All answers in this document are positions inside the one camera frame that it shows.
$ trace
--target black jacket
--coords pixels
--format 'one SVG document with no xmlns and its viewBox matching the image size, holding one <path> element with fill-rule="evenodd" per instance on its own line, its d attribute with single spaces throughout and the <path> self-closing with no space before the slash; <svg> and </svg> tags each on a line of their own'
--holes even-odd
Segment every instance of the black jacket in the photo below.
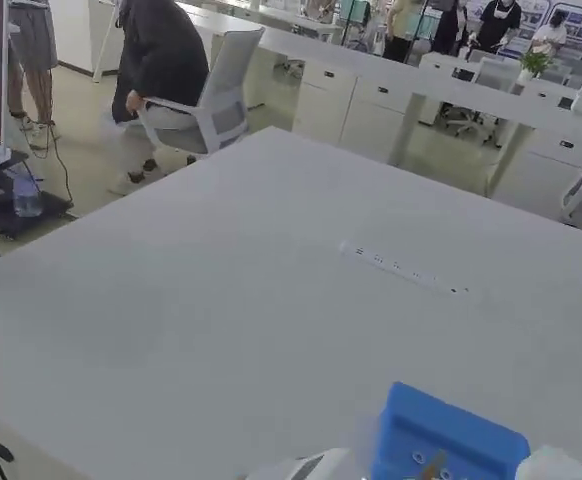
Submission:
<svg viewBox="0 0 582 480">
<path fill-rule="evenodd" d="M 118 25 L 124 29 L 124 48 L 112 105 L 114 120 L 136 118 L 125 107 L 131 90 L 142 97 L 196 105 L 209 65 L 186 12 L 173 0 L 126 0 Z"/>
<path fill-rule="evenodd" d="M 459 47 L 464 45 L 469 38 L 467 33 L 467 9 L 462 8 L 464 15 L 464 29 L 462 30 L 462 38 L 460 42 L 456 42 L 458 33 L 458 14 L 457 7 L 454 7 L 448 12 L 443 12 L 438 24 L 438 30 L 435 32 L 435 38 L 431 44 L 431 51 L 442 53 L 443 55 L 458 56 Z"/>
</svg>

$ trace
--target power strip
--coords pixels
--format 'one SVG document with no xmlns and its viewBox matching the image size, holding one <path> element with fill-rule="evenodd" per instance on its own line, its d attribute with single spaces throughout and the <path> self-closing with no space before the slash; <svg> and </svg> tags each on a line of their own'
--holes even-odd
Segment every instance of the power strip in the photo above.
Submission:
<svg viewBox="0 0 582 480">
<path fill-rule="evenodd" d="M 399 260 L 388 258 L 379 253 L 371 252 L 364 247 L 356 247 L 350 245 L 348 242 L 343 242 L 340 245 L 340 252 L 346 257 L 355 257 L 360 260 L 373 265 L 385 272 L 392 273 L 405 280 L 416 283 L 432 290 L 448 293 L 450 295 L 467 295 L 469 288 L 463 285 L 450 285 L 444 283 L 439 277 L 429 275 L 423 272 L 417 272 L 408 268 Z"/>
</svg>

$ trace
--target white shirt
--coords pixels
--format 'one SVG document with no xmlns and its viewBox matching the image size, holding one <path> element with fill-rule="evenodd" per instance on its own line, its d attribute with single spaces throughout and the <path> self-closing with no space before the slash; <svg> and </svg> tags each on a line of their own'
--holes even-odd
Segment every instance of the white shirt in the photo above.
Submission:
<svg viewBox="0 0 582 480">
<path fill-rule="evenodd" d="M 560 45 L 564 45 L 567 41 L 567 28 L 564 25 L 560 25 L 557 28 L 553 28 L 551 25 L 542 25 L 538 28 L 538 31 L 533 35 L 533 40 L 543 41 L 550 40 L 556 42 Z M 556 54 L 556 49 L 548 43 L 531 47 L 533 53 L 544 53 L 550 57 Z"/>
</svg>

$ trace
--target shorts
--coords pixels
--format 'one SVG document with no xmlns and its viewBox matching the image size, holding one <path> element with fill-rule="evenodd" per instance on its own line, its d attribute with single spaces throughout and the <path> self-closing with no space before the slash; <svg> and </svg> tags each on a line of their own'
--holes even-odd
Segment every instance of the shorts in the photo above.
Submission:
<svg viewBox="0 0 582 480">
<path fill-rule="evenodd" d="M 48 4 L 48 0 L 37 0 Z M 22 68 L 29 71 L 47 71 L 58 66 L 55 31 L 50 9 L 9 9 L 9 20 L 20 27 L 11 34 L 11 46 Z"/>
</svg>

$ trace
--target person in black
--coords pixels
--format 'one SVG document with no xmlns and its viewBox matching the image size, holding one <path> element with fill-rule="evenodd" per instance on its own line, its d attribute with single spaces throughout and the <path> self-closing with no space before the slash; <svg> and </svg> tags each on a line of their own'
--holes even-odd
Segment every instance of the person in black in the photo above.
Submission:
<svg viewBox="0 0 582 480">
<path fill-rule="evenodd" d="M 457 57 L 460 47 L 467 43 L 469 37 L 467 23 L 466 0 L 454 0 L 453 8 L 442 12 L 431 51 Z"/>
<path fill-rule="evenodd" d="M 497 53 L 506 46 L 520 28 L 522 8 L 515 0 L 492 0 L 480 17 L 480 33 L 472 34 L 475 48 L 489 53 Z"/>
<path fill-rule="evenodd" d="M 125 172 L 111 190 L 126 194 L 157 173 L 154 147 L 137 116 L 144 99 L 197 105 L 209 65 L 200 35 L 174 0 L 122 0 L 117 26 L 124 30 L 124 47 L 111 114 L 123 127 L 114 143 Z M 150 106 L 147 117 L 158 129 L 195 125 L 190 115 L 159 106 Z"/>
</svg>

